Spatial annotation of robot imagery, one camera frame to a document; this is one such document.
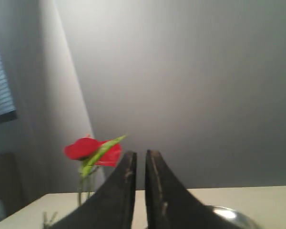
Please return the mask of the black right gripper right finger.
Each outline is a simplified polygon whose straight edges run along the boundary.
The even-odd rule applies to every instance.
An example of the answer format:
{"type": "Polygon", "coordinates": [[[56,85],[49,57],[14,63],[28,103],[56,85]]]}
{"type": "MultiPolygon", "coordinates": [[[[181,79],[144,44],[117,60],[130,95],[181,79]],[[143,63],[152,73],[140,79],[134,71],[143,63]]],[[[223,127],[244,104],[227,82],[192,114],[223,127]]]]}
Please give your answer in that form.
{"type": "Polygon", "coordinates": [[[230,229],[178,180],[158,151],[145,160],[145,205],[149,229],[230,229]]]}

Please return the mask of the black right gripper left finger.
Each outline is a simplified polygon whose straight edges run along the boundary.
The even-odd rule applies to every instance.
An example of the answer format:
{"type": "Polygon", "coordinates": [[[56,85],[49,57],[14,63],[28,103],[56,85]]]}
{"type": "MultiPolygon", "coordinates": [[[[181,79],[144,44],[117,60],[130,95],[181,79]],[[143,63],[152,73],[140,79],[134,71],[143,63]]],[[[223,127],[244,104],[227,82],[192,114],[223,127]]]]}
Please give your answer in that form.
{"type": "Polygon", "coordinates": [[[137,154],[126,152],[100,188],[51,229],[130,229],[136,191],[137,154]]]}

